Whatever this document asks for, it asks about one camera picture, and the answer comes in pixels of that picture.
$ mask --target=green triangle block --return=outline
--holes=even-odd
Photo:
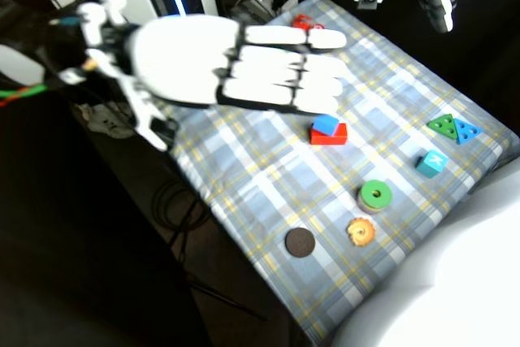
[[[455,127],[455,122],[451,114],[442,115],[428,122],[428,127],[447,138],[451,138],[452,140],[457,139],[457,128]]]

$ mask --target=red toy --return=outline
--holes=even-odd
[[[327,136],[316,130],[310,130],[311,145],[344,145],[347,142],[347,124],[339,124],[334,136]]]
[[[294,28],[303,28],[304,30],[310,30],[312,28],[325,28],[322,24],[313,24],[312,18],[307,15],[299,14],[292,22]]]

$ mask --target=red rectangular block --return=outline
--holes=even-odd
[[[347,124],[339,124],[334,136],[310,130],[310,144],[312,145],[343,145],[347,142]]]

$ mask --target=checkered fabric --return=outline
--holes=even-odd
[[[520,141],[330,0],[306,0],[271,23],[290,24],[300,13],[347,36],[346,48],[332,54],[349,68],[336,113],[348,125],[346,145],[310,145],[312,117],[305,115],[160,106],[180,122],[171,156],[319,344],[475,183],[518,154]],[[457,145],[426,126],[447,113],[481,127],[483,134]],[[415,169],[428,150],[449,157],[433,179]],[[387,209],[369,216],[358,208],[356,194],[371,179],[386,182],[394,197]],[[376,229],[365,247],[353,246],[345,230],[358,217]],[[306,258],[292,257],[284,246],[285,235],[296,227],[316,238]]]

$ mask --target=stacked rings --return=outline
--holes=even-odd
[[[361,210],[373,215],[392,202],[392,190],[380,180],[369,180],[359,190],[357,205]]]

